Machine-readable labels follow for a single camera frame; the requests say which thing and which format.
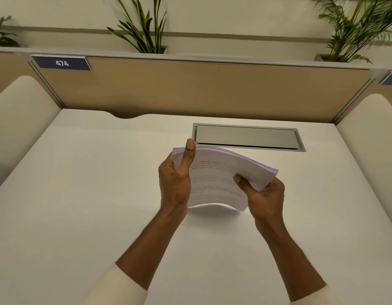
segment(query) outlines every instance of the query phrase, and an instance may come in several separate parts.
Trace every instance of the forearm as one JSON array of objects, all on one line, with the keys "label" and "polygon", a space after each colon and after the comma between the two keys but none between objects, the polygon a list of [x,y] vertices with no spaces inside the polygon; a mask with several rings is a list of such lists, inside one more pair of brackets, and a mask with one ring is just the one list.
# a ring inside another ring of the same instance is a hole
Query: forearm
[{"label": "forearm", "polygon": [[169,242],[180,224],[174,212],[159,211],[127,251],[117,266],[133,281],[148,290]]},{"label": "forearm", "polygon": [[291,302],[326,286],[284,226],[273,229],[264,238],[278,266]]}]

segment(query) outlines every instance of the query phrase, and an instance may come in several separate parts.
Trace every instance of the white desk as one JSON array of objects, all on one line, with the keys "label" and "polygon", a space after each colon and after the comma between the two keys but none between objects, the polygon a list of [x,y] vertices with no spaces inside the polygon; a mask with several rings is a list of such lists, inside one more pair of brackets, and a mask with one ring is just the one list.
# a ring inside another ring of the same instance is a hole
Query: white desk
[{"label": "white desk", "polygon": [[[306,152],[233,149],[280,170],[291,235],[347,305],[392,304],[392,224],[332,124],[64,109],[0,187],[0,305],[80,300],[158,210],[158,165],[192,124],[298,128]],[[193,209],[147,304],[287,304],[248,210]]]}]

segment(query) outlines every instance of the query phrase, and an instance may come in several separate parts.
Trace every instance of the left hand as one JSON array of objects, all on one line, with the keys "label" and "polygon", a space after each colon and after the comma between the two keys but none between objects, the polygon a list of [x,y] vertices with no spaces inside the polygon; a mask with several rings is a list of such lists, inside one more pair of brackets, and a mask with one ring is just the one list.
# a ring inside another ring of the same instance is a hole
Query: left hand
[{"label": "left hand", "polygon": [[187,202],[190,197],[189,167],[196,154],[196,144],[188,139],[183,153],[182,162],[178,169],[173,164],[172,153],[159,166],[159,186],[161,188],[160,212],[173,215],[180,222],[187,214]]}]

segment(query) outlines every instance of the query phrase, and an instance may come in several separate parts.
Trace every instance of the potted plant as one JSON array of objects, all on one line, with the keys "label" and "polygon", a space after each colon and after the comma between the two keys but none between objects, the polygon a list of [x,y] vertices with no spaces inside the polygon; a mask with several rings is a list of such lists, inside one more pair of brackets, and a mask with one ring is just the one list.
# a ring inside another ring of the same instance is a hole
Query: potted plant
[{"label": "potted plant", "polygon": [[20,47],[20,44],[18,44],[12,38],[8,37],[8,35],[14,35],[14,36],[17,36],[17,35],[15,35],[13,33],[2,32],[2,30],[1,30],[2,24],[5,21],[10,20],[10,19],[11,19],[11,16],[0,18],[0,47]]},{"label": "potted plant", "polygon": [[351,17],[338,0],[315,0],[320,5],[319,19],[334,27],[327,47],[329,55],[316,55],[315,61],[351,62],[371,61],[358,52],[364,47],[392,41],[392,0],[358,0]]},{"label": "potted plant", "polygon": [[149,17],[149,11],[147,15],[145,15],[141,2],[139,0],[131,0],[132,4],[135,7],[137,12],[138,20],[141,24],[141,27],[138,28],[134,22],[132,21],[130,15],[128,14],[127,8],[125,7],[122,0],[117,0],[120,3],[121,7],[123,8],[125,21],[119,20],[120,25],[118,27],[128,33],[134,41],[136,45],[132,42],[132,40],[128,39],[125,35],[121,32],[116,31],[112,28],[107,27],[107,29],[113,33],[114,35],[128,41],[138,52],[141,53],[153,53],[153,54],[163,54],[165,48],[161,45],[162,43],[162,34],[163,29],[165,27],[166,22],[166,12],[162,16],[162,20],[158,24],[158,12],[159,6],[161,4],[161,0],[154,0],[154,27],[155,27],[155,43],[152,40],[150,26],[152,18]]}]

